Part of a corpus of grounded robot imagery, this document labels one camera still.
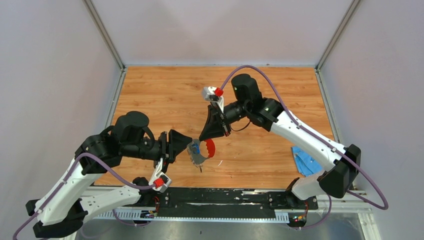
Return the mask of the red handled metal key holder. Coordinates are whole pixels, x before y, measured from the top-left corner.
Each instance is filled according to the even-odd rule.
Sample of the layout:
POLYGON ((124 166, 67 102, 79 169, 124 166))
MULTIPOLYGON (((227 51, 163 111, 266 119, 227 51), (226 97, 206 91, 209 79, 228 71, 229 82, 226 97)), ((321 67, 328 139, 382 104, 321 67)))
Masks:
POLYGON ((199 139, 194 139, 191 143, 186 146, 188 156, 192 164, 199 169, 200 173, 203 172, 203 164, 206 160, 209 160, 215 156, 216 146, 212 139, 205 141, 200 141, 199 139), (191 146, 193 144, 199 145, 199 154, 194 154, 192 152, 191 146))

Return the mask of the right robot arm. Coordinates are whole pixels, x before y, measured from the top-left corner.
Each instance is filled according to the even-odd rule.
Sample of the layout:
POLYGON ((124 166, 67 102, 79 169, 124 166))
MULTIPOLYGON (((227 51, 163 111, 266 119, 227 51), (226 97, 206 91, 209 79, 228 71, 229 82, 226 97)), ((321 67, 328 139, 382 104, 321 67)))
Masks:
POLYGON ((341 199, 358 175, 355 164, 360 162, 361 150, 351 144, 332 141, 320 134, 273 98, 262 96, 257 81, 249 74, 238 74, 231 79, 236 100, 224 104, 223 90, 207 86, 202 97, 209 102, 207 120, 199 136, 200 141, 229 136, 231 124, 242 118, 264 130, 283 137, 316 160, 321 170, 313 175, 296 178, 286 188, 286 204, 298 209, 306 199, 327 194, 341 199))

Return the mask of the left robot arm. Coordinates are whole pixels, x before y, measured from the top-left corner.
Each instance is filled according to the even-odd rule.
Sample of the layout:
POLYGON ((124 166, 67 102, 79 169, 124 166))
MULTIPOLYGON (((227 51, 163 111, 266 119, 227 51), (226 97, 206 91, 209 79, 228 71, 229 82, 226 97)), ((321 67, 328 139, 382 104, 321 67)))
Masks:
POLYGON ((155 138, 149 118, 142 112, 130 111, 114 125, 89 136, 75 151, 63 176, 42 198, 30 200, 26 210, 39 239, 67 237, 94 217, 121 206, 138 203, 142 207, 153 201, 153 191, 163 193, 170 186, 168 165, 186 149, 192 138, 171 129, 155 138), (140 177, 130 182, 114 171, 124 157, 150 160, 154 171, 150 179, 140 177), (106 193, 84 197, 83 193, 106 173, 113 175, 122 187, 106 193))

